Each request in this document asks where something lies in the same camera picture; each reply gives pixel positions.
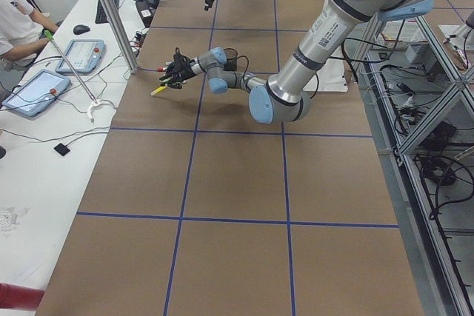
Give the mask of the upper teach pendant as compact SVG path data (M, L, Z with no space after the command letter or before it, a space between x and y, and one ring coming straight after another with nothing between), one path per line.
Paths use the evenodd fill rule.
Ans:
M101 39L72 40L64 51L79 74L89 74L101 63L105 43Z

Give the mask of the seated person in white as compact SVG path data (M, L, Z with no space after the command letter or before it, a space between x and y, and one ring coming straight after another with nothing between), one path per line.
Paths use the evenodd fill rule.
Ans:
M58 29L26 0L1 0L1 59L26 67L48 44L44 31Z

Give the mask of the teach pendant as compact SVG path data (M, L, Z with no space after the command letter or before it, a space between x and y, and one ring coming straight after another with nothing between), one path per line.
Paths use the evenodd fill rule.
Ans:
M45 111L71 84L71 80L49 70L40 70L2 102L7 110L27 118Z
M89 74L101 63L105 43L101 39L72 40L64 51L79 74Z

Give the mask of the black mesh pen cup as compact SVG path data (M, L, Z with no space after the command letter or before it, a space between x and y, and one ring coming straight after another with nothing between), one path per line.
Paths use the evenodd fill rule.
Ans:
M234 48L224 48L224 54L226 55L226 63L224 64L225 71L235 72L237 70L238 51Z

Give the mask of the yellow highlighter pen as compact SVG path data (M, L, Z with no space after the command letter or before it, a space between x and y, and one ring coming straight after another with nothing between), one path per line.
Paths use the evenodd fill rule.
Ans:
M167 86L162 86L162 87L158 87L156 88L154 91L152 91L150 93L151 96L156 96L158 95L159 93L161 93L162 91L164 91L165 89L167 89Z

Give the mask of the small black square pad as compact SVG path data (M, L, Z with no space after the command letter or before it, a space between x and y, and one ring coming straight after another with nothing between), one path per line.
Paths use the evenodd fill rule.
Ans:
M61 156L65 156L70 152L68 146L63 143L58 143L53 149Z

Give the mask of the black computer mouse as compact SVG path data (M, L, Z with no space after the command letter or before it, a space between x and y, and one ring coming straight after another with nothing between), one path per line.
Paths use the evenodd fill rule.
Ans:
M78 24L73 28L73 33L75 35L81 35L90 31L90 28L84 24Z

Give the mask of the red cylinder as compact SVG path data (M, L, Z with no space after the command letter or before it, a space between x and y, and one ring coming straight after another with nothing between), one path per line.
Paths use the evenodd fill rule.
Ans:
M44 290L1 283L1 308L20 311L37 310Z

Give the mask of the aluminium frame post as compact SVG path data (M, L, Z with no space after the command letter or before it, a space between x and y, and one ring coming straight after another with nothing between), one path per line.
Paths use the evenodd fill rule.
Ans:
M119 10L113 0L99 0L104 8L107 15L109 25L113 31L113 35L116 39L121 54L126 61L131 74L136 73L138 64L136 57L131 49L129 38L127 37L124 25L119 16Z

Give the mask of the long metal grabber stick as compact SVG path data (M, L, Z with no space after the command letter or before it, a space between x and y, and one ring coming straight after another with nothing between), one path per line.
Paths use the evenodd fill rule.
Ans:
M89 107L87 108L87 117L94 122L94 117L93 117L93 110L97 107L108 105L111 106L113 109L117 109L117 106L110 100L107 99L100 99L97 98L91 89L87 86L86 82L82 79L81 74L77 73L76 70L74 69L73 65L71 62L67 59L64 51L60 46L58 45L57 41L54 39L53 34L49 30L45 30L44 34L46 38L49 40L49 42L54 46L58 54L61 56L61 61L56 67L56 72L59 74L73 74L73 76L76 78L78 83L82 86L86 94L89 96L91 103Z

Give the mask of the lower teach pendant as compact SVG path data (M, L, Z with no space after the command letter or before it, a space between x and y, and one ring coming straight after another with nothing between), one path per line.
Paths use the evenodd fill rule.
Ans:
M45 111L71 84L71 80L49 70L40 70L2 102L7 110L27 118Z

